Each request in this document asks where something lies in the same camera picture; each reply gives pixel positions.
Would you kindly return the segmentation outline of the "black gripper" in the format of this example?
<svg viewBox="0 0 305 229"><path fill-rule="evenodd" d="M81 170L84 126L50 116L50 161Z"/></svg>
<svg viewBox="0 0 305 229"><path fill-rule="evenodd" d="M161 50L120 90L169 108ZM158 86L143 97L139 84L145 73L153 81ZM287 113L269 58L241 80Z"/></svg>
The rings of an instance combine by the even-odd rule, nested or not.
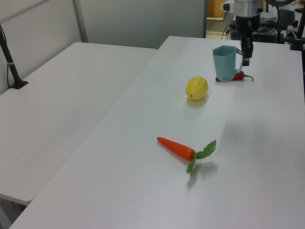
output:
<svg viewBox="0 0 305 229"><path fill-rule="evenodd" d="M235 30L240 33L241 51L243 53L243 66L249 66L253 54L253 40L250 36L260 27L260 15L252 17L235 16Z"/></svg>

